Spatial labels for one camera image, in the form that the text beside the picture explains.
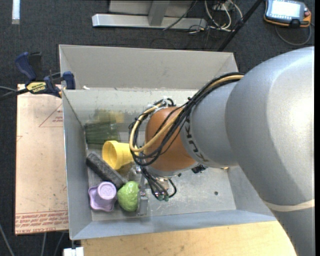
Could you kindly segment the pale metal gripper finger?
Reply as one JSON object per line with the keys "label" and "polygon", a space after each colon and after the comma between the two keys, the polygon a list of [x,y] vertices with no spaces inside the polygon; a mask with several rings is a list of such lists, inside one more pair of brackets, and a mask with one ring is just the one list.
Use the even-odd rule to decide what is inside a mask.
{"label": "pale metal gripper finger", "polygon": [[148,213],[148,201],[149,198],[145,191],[140,191],[138,193],[138,208],[137,214],[139,216],[144,216]]}
{"label": "pale metal gripper finger", "polygon": [[139,190],[144,191],[144,176],[143,176],[141,167],[137,166],[135,172],[138,177]]}

